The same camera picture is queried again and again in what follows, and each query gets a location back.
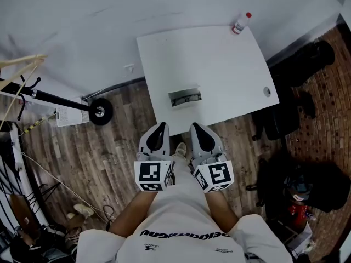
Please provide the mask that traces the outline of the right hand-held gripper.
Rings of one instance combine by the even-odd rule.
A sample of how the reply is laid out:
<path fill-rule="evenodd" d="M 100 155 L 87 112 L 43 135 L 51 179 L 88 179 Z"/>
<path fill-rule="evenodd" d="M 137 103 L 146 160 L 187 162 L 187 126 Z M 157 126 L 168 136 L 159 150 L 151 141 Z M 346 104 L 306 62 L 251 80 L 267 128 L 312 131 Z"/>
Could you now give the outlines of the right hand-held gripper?
<path fill-rule="evenodd" d="M 218 155 L 224 151 L 220 136 L 211 128 L 192 123 L 190 136 L 193 157 L 193 177 L 204 193 L 226 189 L 234 182 L 231 160 L 226 155 Z"/>

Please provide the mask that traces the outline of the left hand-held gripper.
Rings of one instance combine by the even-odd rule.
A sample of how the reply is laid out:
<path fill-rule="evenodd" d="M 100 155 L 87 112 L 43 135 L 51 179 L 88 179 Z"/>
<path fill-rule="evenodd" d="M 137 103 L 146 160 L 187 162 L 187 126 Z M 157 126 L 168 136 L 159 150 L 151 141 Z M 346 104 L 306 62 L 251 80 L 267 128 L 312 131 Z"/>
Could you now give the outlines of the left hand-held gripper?
<path fill-rule="evenodd" d="M 170 159 L 163 160 L 154 156 L 169 156 L 169 127 L 161 122 L 151 127 L 141 138 L 138 152 L 147 154 L 141 161 L 134 162 L 135 183 L 141 191 L 164 191 L 173 174 L 173 163 Z"/>

